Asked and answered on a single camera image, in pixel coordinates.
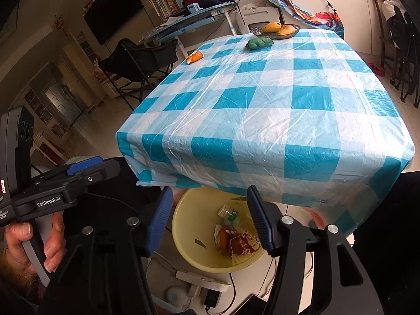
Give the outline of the person left hand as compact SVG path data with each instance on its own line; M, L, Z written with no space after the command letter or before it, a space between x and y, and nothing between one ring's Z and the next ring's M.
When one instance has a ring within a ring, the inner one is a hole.
M43 252L46 255L44 267L48 272L55 272L60 265L66 249L64 239L63 215L54 213L51 218L51 229L48 240L44 244ZM31 264L22 243L29 241L33 236L33 227L30 223L12 223L6 226L6 249L4 257L9 267L28 280L36 276L36 270Z

